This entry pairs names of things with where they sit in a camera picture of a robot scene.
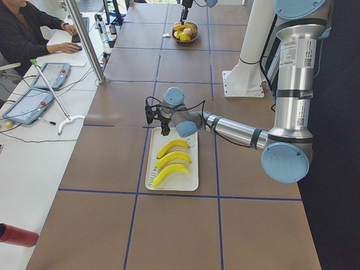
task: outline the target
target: toy banana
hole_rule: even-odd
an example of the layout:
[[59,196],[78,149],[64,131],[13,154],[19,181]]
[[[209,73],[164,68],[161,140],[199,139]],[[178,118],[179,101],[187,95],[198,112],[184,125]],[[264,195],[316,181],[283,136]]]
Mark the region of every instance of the toy banana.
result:
[[182,164],[171,164],[167,167],[165,167],[158,175],[155,177],[152,186],[156,187],[159,185],[170,173],[173,172],[184,172],[189,173],[189,170]]
[[173,27],[174,31],[182,30],[184,28],[190,28],[193,32],[195,32],[195,28],[191,24],[178,24]]
[[161,159],[159,159],[155,165],[156,169],[160,169],[161,167],[167,165],[167,163],[176,160],[176,159],[182,159],[186,162],[188,162],[189,164],[191,164],[191,159],[189,157],[189,155],[183,151],[175,151],[175,152],[171,152],[165,156],[163,156]]
[[166,154],[166,152],[169,151],[169,149],[174,146],[186,147],[188,149],[190,148],[189,144],[184,139],[173,139],[172,141],[170,141],[166,145],[164,145],[163,148],[161,148],[159,152],[157,152],[156,157],[158,159],[161,159]]

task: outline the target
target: yellow object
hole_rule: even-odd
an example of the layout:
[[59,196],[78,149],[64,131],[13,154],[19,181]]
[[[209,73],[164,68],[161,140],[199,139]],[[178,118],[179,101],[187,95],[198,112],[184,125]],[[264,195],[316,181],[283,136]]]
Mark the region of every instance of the yellow object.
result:
[[161,167],[167,165],[167,163],[169,163],[173,160],[177,160],[177,159],[182,159],[182,160],[188,162],[189,164],[191,164],[191,159],[186,152],[175,151],[175,152],[171,152],[171,153],[167,154],[166,156],[163,156],[161,159],[159,159],[155,165],[155,168],[160,169]]
[[189,144],[184,139],[173,139],[170,142],[168,142],[166,145],[164,145],[159,152],[157,152],[156,157],[158,159],[161,159],[169,151],[169,149],[171,149],[174,146],[186,147],[188,149],[190,148]]
[[184,173],[189,173],[189,170],[182,164],[171,164],[167,167],[165,167],[165,169],[163,169],[158,175],[157,177],[155,177],[152,186],[156,187],[157,185],[159,185],[170,173],[173,172],[184,172]]
[[180,39],[180,35],[181,35],[181,30],[175,31],[174,37],[176,37],[177,39]]
[[190,28],[193,32],[195,28],[191,24],[178,24],[173,27],[174,31],[183,30],[184,28]]
[[191,38],[190,38],[190,36],[189,36],[188,33],[182,32],[181,35],[180,35],[180,40],[181,40],[181,41],[190,41]]
[[6,128],[12,128],[13,126],[14,126],[13,122],[8,121],[8,122],[5,123]]

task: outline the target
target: white desk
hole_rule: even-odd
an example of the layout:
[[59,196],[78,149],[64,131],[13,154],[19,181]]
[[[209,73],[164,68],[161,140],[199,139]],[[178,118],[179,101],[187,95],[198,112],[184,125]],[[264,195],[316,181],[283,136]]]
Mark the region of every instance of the white desk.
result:
[[[101,42],[98,30],[92,27],[95,23],[94,13],[84,13],[83,15],[90,17],[91,30],[89,36],[93,42],[96,55],[101,57],[103,51],[110,52],[109,45]],[[70,41],[71,36],[67,32],[58,30],[49,44]],[[77,82],[84,74],[92,70],[85,50],[72,55],[54,53],[38,58],[38,64],[42,65],[45,62],[69,62],[76,65],[80,62],[86,62],[85,66],[71,67],[71,73],[64,85]],[[36,69],[31,67],[25,76],[36,74]],[[26,81],[31,84],[32,80],[33,78],[29,78]],[[83,81],[74,85],[71,90],[67,91],[69,87],[65,87],[64,90],[57,91],[56,94],[70,115],[85,116],[95,95],[97,85],[94,72],[90,72]],[[23,94],[28,88],[28,85],[22,81],[10,95],[9,100],[17,100],[19,96],[16,94]],[[0,114],[2,115],[10,106],[11,104],[5,104],[0,110]],[[0,154],[0,223],[7,223],[38,233],[41,232],[44,225],[76,139],[83,126],[82,120],[76,120],[64,126],[62,135],[58,136],[59,124],[65,120],[65,115],[56,101],[49,106],[42,117],[56,122],[57,125],[53,126],[37,121],[32,125],[21,125],[6,132],[6,134],[25,141],[60,141],[25,143],[0,134],[0,143],[4,145]],[[0,131],[6,130],[5,122],[6,120],[0,120],[2,126]],[[33,250],[34,248],[0,243],[1,269],[25,269]]]

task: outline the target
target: reach grabber tool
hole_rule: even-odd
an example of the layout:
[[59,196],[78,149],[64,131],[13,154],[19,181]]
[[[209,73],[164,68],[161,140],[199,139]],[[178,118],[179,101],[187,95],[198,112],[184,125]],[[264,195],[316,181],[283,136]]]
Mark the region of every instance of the reach grabber tool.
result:
[[41,67],[38,65],[38,61],[36,59],[31,59],[30,62],[34,65],[34,67],[36,68],[36,70],[38,71],[38,73],[40,74],[41,78],[44,80],[44,82],[46,83],[46,86],[49,88],[49,90],[51,91],[52,95],[54,96],[56,102],[59,104],[61,110],[64,112],[66,119],[60,123],[59,127],[58,127],[58,133],[57,135],[61,135],[62,132],[62,128],[63,126],[65,126],[66,124],[69,124],[77,119],[85,119],[85,116],[83,115],[75,115],[75,116],[70,116],[69,113],[65,110],[64,106],[61,104],[59,98],[56,96],[55,91],[52,89],[51,85],[49,84],[48,80],[45,78],[44,74],[41,71]]

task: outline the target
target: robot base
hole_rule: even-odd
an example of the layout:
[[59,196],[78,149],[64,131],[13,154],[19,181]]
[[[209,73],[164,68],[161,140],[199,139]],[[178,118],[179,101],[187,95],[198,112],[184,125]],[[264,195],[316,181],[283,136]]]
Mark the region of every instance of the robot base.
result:
[[231,71],[223,71],[226,97],[264,97],[260,67],[236,65]]

